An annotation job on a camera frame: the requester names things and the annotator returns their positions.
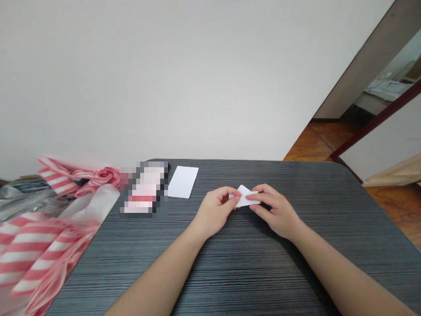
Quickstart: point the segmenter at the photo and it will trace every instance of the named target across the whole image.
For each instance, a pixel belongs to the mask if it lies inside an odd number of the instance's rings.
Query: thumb
[[[222,207],[227,211],[231,212],[233,208],[237,205],[238,201],[240,200],[240,197],[234,196],[230,198],[228,201],[226,201]]]
[[[255,212],[257,215],[259,215],[268,224],[271,222],[272,217],[274,216],[267,209],[265,209],[263,206],[258,205],[258,204],[252,204],[249,206],[249,208],[253,212]]]

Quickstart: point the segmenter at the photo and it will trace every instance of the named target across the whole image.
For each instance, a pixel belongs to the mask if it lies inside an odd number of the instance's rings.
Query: forearm
[[[105,315],[169,315],[204,241],[188,227]]]
[[[415,315],[309,227],[301,227],[291,241],[342,315]]]

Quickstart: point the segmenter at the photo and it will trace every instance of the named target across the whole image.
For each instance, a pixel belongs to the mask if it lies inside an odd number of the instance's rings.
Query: white plastic bag
[[[68,207],[70,209],[69,211],[67,209],[64,210],[61,214],[64,214],[64,217],[61,218],[70,218],[76,225],[80,226],[85,226],[92,220],[102,224],[119,196],[119,190],[111,184],[105,184],[96,190],[92,198],[89,196],[85,197],[84,195],[76,199],[73,202],[77,202],[76,205],[70,205]],[[87,206],[75,213],[75,211],[84,205]]]

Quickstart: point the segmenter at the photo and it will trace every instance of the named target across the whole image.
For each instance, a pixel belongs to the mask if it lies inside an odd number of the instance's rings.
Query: floor
[[[332,161],[330,154],[360,127],[348,122],[310,123],[284,161]],[[421,251],[421,187],[370,187],[367,192]]]

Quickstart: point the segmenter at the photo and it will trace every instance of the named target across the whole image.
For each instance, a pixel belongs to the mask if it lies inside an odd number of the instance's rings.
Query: dark gray table
[[[169,198],[167,219],[120,219],[120,200],[48,315],[100,315],[188,226],[204,195],[268,183],[303,221],[421,313],[421,254],[341,165],[332,162],[169,160],[199,167],[190,199]],[[234,211],[192,268],[174,314],[335,315],[302,255],[248,208]]]

